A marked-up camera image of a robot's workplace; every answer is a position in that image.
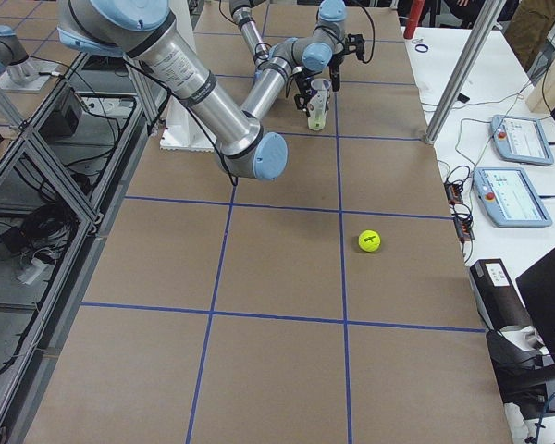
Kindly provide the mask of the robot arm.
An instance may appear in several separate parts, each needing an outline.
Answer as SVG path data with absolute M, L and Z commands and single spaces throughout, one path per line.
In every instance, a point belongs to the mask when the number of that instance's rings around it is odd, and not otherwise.
M 312 98 L 317 95 L 312 86 L 314 77 L 345 49 L 345 3 L 321 2 L 311 36 L 289 38 L 273 46 L 264 42 L 253 18 L 253 9 L 260 4 L 259 1 L 229 3 L 231 21 L 239 28 L 256 67 L 253 88 L 241 109 L 263 119 L 282 90 L 294 81 L 299 88 L 296 106 L 311 116 L 315 111 Z
M 217 82 L 177 29 L 166 1 L 60 1 L 61 43 L 99 56 L 126 56 L 146 67 L 216 136 L 218 163 L 239 178 L 273 180 L 288 162 L 284 138 L 261 123 L 296 68 L 321 73 L 344 46 L 346 6 L 320 4 L 313 34 L 267 48 L 254 1 L 232 1 L 230 14 L 255 58 L 260 76 L 242 105 Z

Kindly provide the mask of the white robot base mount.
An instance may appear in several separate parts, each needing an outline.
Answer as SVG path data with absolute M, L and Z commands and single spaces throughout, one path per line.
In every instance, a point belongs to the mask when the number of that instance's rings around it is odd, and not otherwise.
M 169 7 L 176 16 L 176 28 L 179 35 L 193 52 L 197 52 L 188 1 L 169 0 Z M 161 137 L 160 147 L 168 151 L 213 151 L 212 143 L 208 141 L 195 120 L 175 98 L 168 103 L 166 128 Z

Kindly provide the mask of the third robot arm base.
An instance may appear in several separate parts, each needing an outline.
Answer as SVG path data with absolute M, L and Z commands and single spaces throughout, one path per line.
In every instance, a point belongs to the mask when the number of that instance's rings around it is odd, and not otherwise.
M 0 25 L 0 88 L 11 93 L 38 93 L 48 81 L 14 30 Z

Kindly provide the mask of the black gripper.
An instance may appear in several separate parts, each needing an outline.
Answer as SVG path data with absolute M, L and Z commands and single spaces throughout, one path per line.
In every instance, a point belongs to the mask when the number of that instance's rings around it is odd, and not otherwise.
M 312 93 L 311 82 L 313 72 L 304 67 L 296 67 L 292 73 L 293 80 L 297 85 L 299 93 L 294 95 L 294 103 L 298 110 L 306 110 L 308 118 L 316 118 L 315 100 L 308 102 L 308 97 Z
M 334 54 L 329 61 L 329 71 L 330 71 L 330 79 L 331 79 L 331 86 L 333 92 L 338 92 L 340 88 L 340 72 L 339 66 L 343 62 L 343 53 Z

